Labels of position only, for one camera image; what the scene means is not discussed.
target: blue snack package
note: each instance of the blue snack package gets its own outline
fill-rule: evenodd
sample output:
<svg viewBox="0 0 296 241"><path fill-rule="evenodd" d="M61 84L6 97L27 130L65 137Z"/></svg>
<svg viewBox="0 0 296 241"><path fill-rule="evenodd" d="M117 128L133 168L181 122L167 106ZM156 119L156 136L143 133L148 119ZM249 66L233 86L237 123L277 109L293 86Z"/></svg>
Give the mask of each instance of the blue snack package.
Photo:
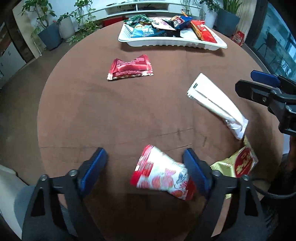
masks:
<svg viewBox="0 0 296 241"><path fill-rule="evenodd" d="M192 19L193 19L193 17L185 17L185 16L176 15L176 16L172 17L170 20L173 21L175 29L182 30L184 28L189 27L190 21Z"/></svg>
<svg viewBox="0 0 296 241"><path fill-rule="evenodd" d="M131 38L159 37L164 33L165 30L158 30L151 23L140 22L135 26Z"/></svg>

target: gold snack package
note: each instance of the gold snack package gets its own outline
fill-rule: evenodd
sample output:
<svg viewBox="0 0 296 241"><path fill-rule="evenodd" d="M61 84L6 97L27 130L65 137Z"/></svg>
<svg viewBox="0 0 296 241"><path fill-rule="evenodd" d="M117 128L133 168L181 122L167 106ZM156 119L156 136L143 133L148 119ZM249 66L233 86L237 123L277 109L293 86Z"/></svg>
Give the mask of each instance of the gold snack package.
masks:
<svg viewBox="0 0 296 241"><path fill-rule="evenodd" d="M220 171L224 176L241 177L248 175L249 172L258 163L258 159L252 149L247 137L244 137L244 147L234 153L231 157L222 161L217 161L211 165L212 170ZM230 198L231 194L227 194L225 198Z"/></svg>

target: red oval label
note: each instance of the red oval label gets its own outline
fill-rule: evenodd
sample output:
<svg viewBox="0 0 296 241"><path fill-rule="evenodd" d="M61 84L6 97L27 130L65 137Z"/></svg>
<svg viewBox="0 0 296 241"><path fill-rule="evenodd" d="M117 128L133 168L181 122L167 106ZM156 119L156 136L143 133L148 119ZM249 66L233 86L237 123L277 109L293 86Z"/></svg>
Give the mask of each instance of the red oval label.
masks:
<svg viewBox="0 0 296 241"><path fill-rule="evenodd" d="M242 175L248 175L252 166L253 157L251 155L251 150L245 148L237 156L234 164L234 172L236 177L241 177Z"/></svg>

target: glass door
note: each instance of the glass door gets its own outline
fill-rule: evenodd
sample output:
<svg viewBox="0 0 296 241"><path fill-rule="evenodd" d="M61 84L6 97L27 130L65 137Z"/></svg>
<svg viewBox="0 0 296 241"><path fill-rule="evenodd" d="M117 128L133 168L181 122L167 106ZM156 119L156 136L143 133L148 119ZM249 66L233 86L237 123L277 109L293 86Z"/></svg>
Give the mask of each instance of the glass door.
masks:
<svg viewBox="0 0 296 241"><path fill-rule="evenodd" d="M255 31L248 35L247 46L272 74L296 81L296 42L289 28L270 2L256 11L261 21L254 16Z"/></svg>

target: black cable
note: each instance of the black cable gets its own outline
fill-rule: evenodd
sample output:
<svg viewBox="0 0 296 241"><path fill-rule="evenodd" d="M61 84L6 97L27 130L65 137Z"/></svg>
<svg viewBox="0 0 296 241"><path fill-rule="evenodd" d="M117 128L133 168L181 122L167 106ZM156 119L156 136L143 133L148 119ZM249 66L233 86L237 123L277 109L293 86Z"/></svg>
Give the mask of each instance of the black cable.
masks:
<svg viewBox="0 0 296 241"><path fill-rule="evenodd" d="M252 181L265 181L265 182L270 183L269 181L267 181L264 178L252 178ZM278 194L266 192L266 191L262 190L261 188L256 187L255 185L254 185L254 187L255 187L255 190L257 192L261 193L262 195L264 195L267 198L272 198L272 199L288 199L288 198L291 198L291 197L296 196L296 192L293 192L293 193L290 193L290 194L287 194L287 195L278 195Z"/></svg>

